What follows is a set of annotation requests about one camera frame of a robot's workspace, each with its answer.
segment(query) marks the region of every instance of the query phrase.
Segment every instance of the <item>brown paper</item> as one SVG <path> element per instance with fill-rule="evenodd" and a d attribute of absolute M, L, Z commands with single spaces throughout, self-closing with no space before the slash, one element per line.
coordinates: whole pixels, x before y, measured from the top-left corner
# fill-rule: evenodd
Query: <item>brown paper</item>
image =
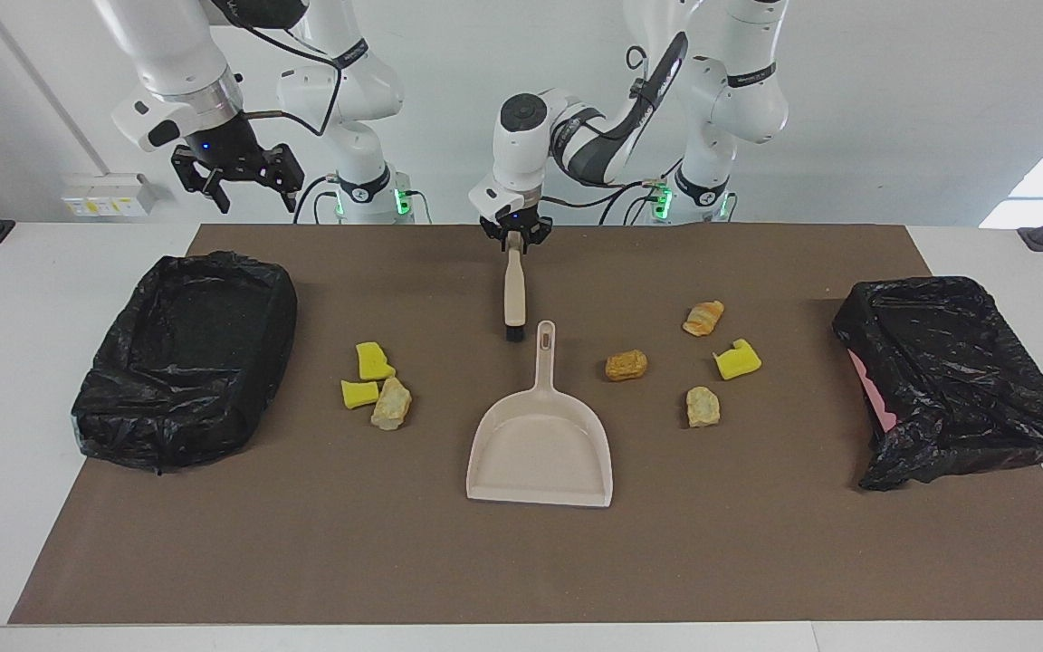
<path fill-rule="evenodd" d="M 1043 470 L 866 492 L 870 426 L 829 322 L 857 281 L 926 275 L 884 226 L 556 228 L 525 258 L 530 334 L 601 417 L 608 509 L 471 503 L 477 421 L 533 382 L 505 342 L 505 255 L 476 226 L 209 225 L 191 252 L 285 265 L 285 383 L 243 453 L 155 477 L 87 461 L 11 623 L 1043 620 Z M 680 329 L 701 300 L 710 337 Z M 762 368 L 719 380 L 737 338 Z M 357 342 L 414 393 L 347 411 Z M 647 375 L 611 383 L 639 347 Z M 722 424 L 687 429 L 704 384 Z"/>

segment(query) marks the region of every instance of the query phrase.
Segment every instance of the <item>brush handle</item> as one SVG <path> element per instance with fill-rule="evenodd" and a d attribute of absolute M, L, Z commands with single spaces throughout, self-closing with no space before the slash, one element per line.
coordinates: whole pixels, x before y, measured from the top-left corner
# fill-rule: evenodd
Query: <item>brush handle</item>
<path fill-rule="evenodd" d="M 525 327 L 525 271 L 522 269 L 522 236 L 511 232 L 506 240 L 508 263 L 505 265 L 505 324 Z"/>
<path fill-rule="evenodd" d="M 538 323 L 538 359 L 534 362 L 533 388 L 554 391 L 554 322 Z"/>

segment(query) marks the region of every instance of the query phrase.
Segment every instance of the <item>wall socket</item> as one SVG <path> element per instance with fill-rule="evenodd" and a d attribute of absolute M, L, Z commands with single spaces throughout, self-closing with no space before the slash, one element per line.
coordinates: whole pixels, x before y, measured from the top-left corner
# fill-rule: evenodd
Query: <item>wall socket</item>
<path fill-rule="evenodd" d="M 76 217 L 147 217 L 155 206 L 143 174 L 74 175 L 66 183 L 63 203 Z"/>

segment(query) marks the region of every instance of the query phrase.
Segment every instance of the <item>black plastic bag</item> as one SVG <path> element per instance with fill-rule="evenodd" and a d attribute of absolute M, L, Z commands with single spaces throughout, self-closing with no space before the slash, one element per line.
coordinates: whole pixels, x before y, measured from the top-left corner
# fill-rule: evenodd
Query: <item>black plastic bag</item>
<path fill-rule="evenodd" d="M 281 265 L 232 251 L 162 258 L 79 389 L 79 450 L 162 472 L 241 449 L 285 377 L 295 317 Z"/>
<path fill-rule="evenodd" d="M 1043 463 L 1043 375 L 969 277 L 858 284 L 832 329 L 895 426 L 875 418 L 867 490 Z"/>

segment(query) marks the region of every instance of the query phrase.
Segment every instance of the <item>beige dustpan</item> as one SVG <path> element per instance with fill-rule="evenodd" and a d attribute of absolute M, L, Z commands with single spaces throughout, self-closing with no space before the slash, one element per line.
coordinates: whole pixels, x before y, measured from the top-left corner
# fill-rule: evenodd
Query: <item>beige dustpan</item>
<path fill-rule="evenodd" d="M 538 323 L 533 388 L 498 401 L 477 426 L 464 479 L 476 500 L 608 507 L 606 431 L 584 403 L 554 388 L 554 322 Z"/>

